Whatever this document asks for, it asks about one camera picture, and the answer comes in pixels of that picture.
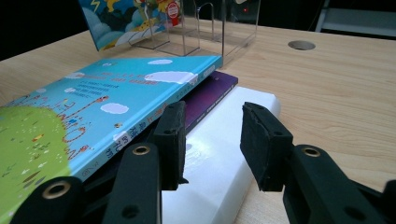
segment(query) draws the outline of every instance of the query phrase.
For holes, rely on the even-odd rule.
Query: book spine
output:
[[[219,99],[217,99],[211,106],[209,106],[204,113],[198,117],[197,119],[195,119],[191,125],[189,127],[186,128],[186,133],[189,133],[199,122],[201,122],[201,120],[206,117],[206,115],[216,106],[219,104],[219,102],[221,102],[221,100],[233,89],[233,87],[235,87],[235,84],[233,84],[227,91],[225,91],[220,97]]]
[[[190,92],[194,87],[201,83],[206,77],[208,77],[212,72],[221,67],[221,58],[218,57],[215,61],[212,59],[212,63],[203,64],[202,66],[192,71],[197,74],[197,81],[194,85],[185,83],[177,91],[169,95],[169,97],[163,99],[163,101],[158,104],[155,108],[151,110],[145,117],[143,117],[136,125],[133,125],[131,129],[127,132],[118,136],[117,140],[110,145],[104,145],[105,150],[100,151],[94,157],[94,160],[87,161],[85,164],[81,164],[80,169],[72,171],[73,176],[81,179],[82,181],[90,177],[95,171],[97,171],[101,166],[103,166],[108,160],[110,160],[114,155],[125,148],[135,137],[137,137],[146,127],[150,125],[153,121],[158,119],[163,110],[167,105],[179,101],[183,96]]]

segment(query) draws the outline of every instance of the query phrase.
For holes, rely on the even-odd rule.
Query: children's book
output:
[[[177,0],[78,0],[98,50],[133,42],[178,24]]]
[[[232,75],[214,71],[192,91],[190,91],[181,100],[186,103],[186,133],[189,133],[221,100],[226,96],[235,85],[238,78]],[[149,130],[154,127],[148,127],[143,133],[134,139],[131,144],[147,140]],[[117,154],[97,172],[91,175],[85,184],[89,184],[98,178],[113,176],[117,173],[120,166],[122,153]]]
[[[40,183],[88,178],[220,65],[220,56],[103,59],[0,107],[0,223]]]

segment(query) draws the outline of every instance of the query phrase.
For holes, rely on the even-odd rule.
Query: purple book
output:
[[[237,83],[237,77],[215,71],[187,94],[183,98],[186,102],[186,133],[189,133]]]

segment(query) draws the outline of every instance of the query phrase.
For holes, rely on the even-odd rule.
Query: white block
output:
[[[245,102],[280,113],[271,93],[238,86],[230,91],[187,135],[184,177],[190,183],[163,190],[164,224],[233,223],[253,178],[239,148]]]

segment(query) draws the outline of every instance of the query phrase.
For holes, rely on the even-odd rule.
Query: black plastic part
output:
[[[388,181],[381,195],[381,207],[389,223],[396,223],[396,180]]]
[[[259,189],[281,191],[286,177],[285,158],[293,148],[293,136],[261,105],[245,103],[243,112],[240,147]]]
[[[160,151],[163,190],[176,190],[178,184],[188,183],[183,178],[186,157],[186,103],[168,105],[158,125],[148,139]]]
[[[125,149],[103,223],[161,223],[160,156],[151,143]]]
[[[288,165],[283,201],[290,223],[385,223],[324,150],[297,146]]]
[[[32,192],[11,223],[77,223],[85,206],[84,188],[78,178],[55,177]]]

